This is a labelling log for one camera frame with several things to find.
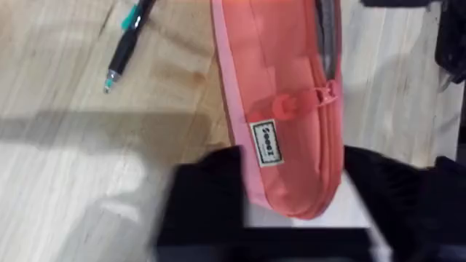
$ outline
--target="pencil case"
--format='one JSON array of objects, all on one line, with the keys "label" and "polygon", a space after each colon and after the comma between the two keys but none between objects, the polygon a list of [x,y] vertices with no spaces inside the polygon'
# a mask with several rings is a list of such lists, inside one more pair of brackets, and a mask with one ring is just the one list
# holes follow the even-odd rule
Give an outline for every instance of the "pencil case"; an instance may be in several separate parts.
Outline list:
[{"label": "pencil case", "polygon": [[249,199],[312,219],[343,166],[339,0],[212,0],[224,100]]}]

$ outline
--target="pen tip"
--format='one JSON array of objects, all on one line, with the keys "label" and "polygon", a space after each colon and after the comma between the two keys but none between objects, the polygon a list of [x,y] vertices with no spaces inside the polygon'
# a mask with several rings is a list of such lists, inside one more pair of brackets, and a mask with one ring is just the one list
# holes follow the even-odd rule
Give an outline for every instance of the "pen tip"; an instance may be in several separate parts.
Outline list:
[{"label": "pen tip", "polygon": [[103,88],[103,92],[106,94],[109,94],[112,84],[113,84],[113,81],[111,79],[105,80],[105,87]]}]

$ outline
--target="light wood surface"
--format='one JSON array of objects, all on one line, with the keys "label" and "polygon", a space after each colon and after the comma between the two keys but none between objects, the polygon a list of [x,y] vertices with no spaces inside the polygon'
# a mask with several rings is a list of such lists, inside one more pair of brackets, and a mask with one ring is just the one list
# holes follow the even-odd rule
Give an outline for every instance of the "light wood surface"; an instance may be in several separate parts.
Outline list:
[{"label": "light wood surface", "polygon": [[[454,157],[462,88],[439,91],[438,7],[342,2],[345,142],[421,166]],[[103,94],[130,8],[0,0],[0,261],[145,261],[172,166],[229,144],[208,0],[159,0],[122,81]],[[346,178],[316,221],[250,216],[368,225]]]}]

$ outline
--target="black pen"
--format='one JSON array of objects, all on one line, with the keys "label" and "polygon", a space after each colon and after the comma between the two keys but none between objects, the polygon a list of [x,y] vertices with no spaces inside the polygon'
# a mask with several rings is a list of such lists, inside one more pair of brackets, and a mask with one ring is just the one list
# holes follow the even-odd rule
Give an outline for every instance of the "black pen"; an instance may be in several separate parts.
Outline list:
[{"label": "black pen", "polygon": [[105,93],[108,94],[110,92],[113,83],[117,82],[123,74],[133,54],[139,33],[148,20],[154,3],[155,0],[140,0],[139,3],[133,7],[130,16],[127,18],[129,24],[122,38],[119,40],[118,47],[108,66],[107,80],[105,81],[105,87],[103,89]]}]

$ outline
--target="white label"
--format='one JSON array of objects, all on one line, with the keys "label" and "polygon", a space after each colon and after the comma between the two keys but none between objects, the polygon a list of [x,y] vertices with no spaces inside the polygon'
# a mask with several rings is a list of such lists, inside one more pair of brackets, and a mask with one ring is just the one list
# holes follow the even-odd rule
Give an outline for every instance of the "white label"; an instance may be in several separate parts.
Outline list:
[{"label": "white label", "polygon": [[282,153],[278,146],[274,120],[251,123],[256,153],[261,167],[269,167],[283,163]]}]

